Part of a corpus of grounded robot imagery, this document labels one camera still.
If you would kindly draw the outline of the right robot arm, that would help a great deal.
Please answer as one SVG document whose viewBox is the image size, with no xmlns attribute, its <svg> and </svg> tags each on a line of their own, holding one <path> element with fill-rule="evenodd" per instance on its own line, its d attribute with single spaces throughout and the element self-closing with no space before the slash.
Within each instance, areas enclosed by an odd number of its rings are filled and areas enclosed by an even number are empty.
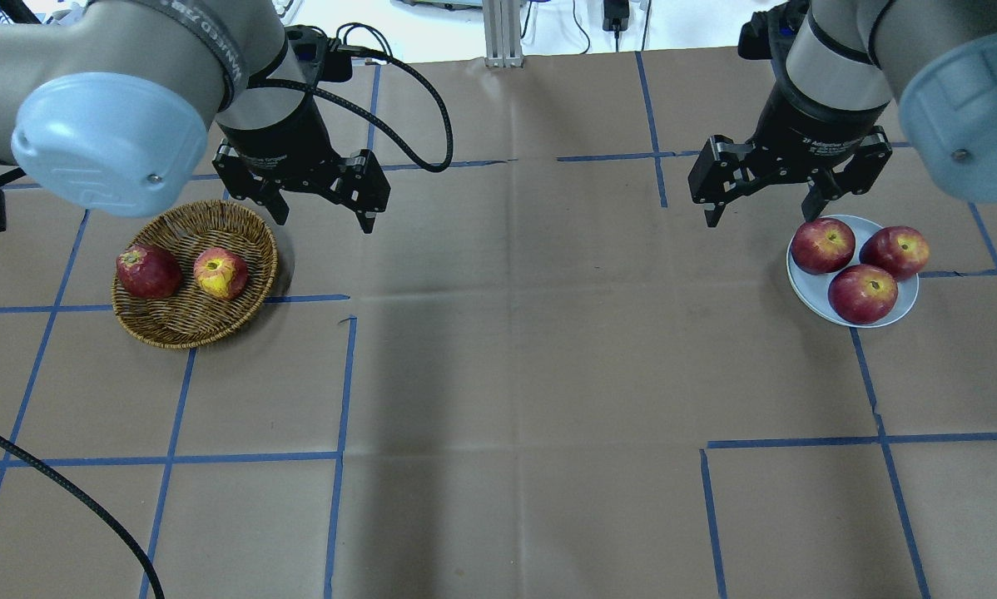
<svg viewBox="0 0 997 599">
<path fill-rule="evenodd" d="M 937 187 L 997 202 L 997 1 L 787 1 L 743 24 L 738 56 L 775 85 L 748 141 L 709 137 L 688 176 L 715 227 L 738 198 L 806 183 L 804 220 L 866 193 L 889 105 Z"/>
</svg>

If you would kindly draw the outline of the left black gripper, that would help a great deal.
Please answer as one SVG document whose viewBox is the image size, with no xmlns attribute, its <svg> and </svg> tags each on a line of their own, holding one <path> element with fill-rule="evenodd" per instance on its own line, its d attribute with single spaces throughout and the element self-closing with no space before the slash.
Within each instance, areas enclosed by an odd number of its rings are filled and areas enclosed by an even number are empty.
<svg viewBox="0 0 997 599">
<path fill-rule="evenodd" d="M 387 211 L 389 182 L 374 152 L 343 156 L 332 147 L 315 96 L 304 84 L 246 90 L 216 117 L 227 143 L 212 165 L 233 200 L 266 209 L 278 226 L 290 214 L 281 189 L 316 193 L 354 213 L 373 234 Z"/>
</svg>

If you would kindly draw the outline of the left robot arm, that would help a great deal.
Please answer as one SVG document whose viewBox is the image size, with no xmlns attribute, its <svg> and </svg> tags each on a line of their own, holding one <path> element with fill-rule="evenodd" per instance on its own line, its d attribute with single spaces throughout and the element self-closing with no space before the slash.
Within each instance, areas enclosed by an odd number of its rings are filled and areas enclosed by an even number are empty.
<svg viewBox="0 0 997 599">
<path fill-rule="evenodd" d="M 389 182 L 372 151 L 335 150 L 315 102 L 352 61 L 270 1 L 88 1 L 68 26 L 0 24 L 0 232 L 22 176 L 85 209 L 159 215 L 218 126 L 231 197 L 284 224 L 283 192 L 319 195 L 369 234 Z"/>
</svg>

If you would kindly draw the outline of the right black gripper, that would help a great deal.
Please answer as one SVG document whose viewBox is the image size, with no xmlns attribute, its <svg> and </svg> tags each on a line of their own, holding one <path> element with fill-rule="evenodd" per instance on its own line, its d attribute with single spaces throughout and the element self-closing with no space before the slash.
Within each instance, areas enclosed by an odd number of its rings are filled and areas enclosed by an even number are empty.
<svg viewBox="0 0 997 599">
<path fill-rule="evenodd" d="M 885 108 L 827 106 L 791 81 L 776 81 L 748 141 L 719 134 L 705 141 L 688 174 L 692 202 L 715 228 L 738 198 L 765 186 L 808 182 L 801 212 L 805 221 L 818 219 L 831 202 L 868 192 L 893 156 L 877 122 Z"/>
</svg>

